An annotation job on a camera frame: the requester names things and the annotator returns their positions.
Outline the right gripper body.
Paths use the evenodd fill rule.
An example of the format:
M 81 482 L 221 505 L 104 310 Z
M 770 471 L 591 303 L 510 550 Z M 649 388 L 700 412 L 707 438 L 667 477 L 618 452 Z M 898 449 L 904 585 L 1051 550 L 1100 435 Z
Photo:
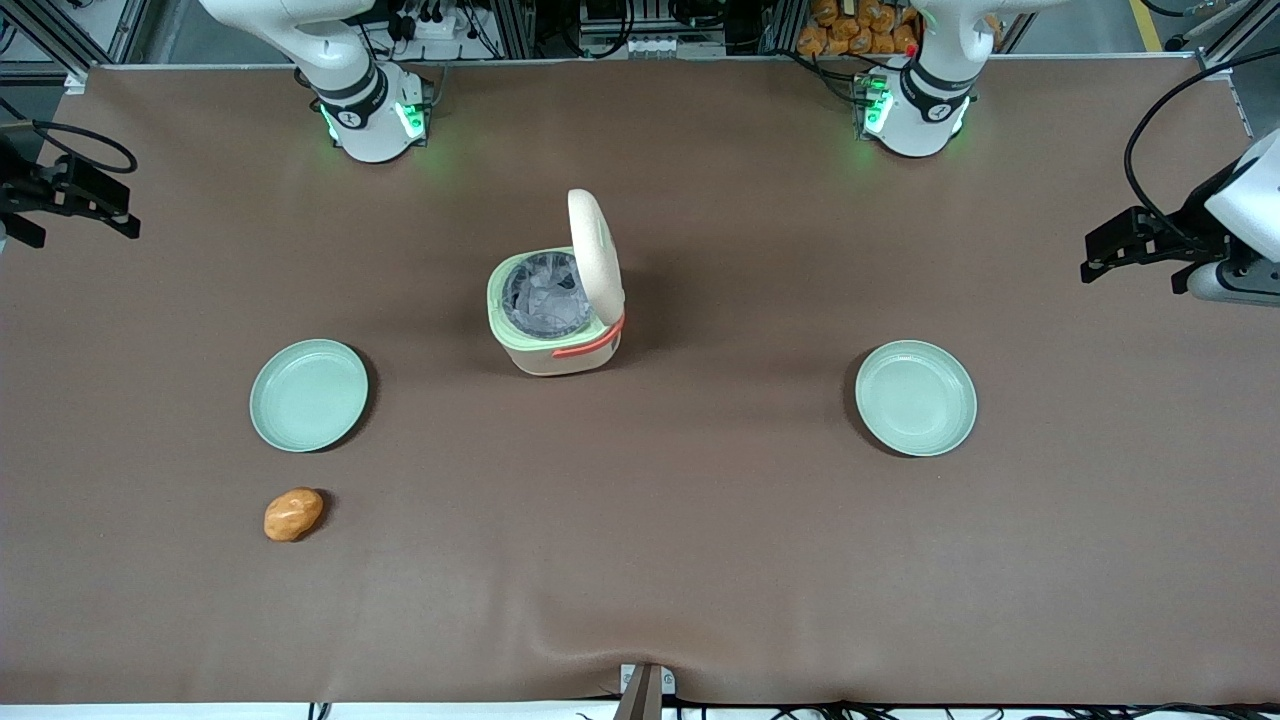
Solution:
M 31 161 L 15 146 L 1 141 L 3 213 L 47 210 L 52 205 L 52 186 L 47 168 Z

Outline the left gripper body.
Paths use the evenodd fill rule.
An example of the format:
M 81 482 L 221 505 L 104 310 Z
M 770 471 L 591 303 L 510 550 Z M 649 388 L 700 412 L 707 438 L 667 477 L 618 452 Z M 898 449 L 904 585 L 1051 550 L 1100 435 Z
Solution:
M 1271 263 L 1279 261 L 1279 132 L 1254 140 L 1220 172 L 1196 187 L 1183 209 L 1194 227 L 1213 222 Z

